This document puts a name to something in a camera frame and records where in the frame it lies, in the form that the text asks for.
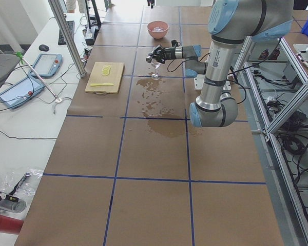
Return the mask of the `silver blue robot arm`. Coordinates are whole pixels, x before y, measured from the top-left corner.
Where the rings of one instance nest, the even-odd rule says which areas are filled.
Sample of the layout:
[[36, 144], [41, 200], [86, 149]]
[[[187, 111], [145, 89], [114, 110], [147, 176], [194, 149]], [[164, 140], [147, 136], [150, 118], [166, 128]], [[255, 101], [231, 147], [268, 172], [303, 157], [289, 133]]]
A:
[[185, 75], [204, 75], [201, 94], [189, 106], [190, 121], [195, 127], [226, 127], [238, 115], [238, 105], [223, 87], [232, 64], [235, 49], [247, 36], [254, 42], [285, 36], [292, 25], [293, 1], [216, 1], [208, 20], [211, 34], [210, 57], [200, 62], [201, 47], [156, 46], [146, 58], [156, 60], [184, 59]]

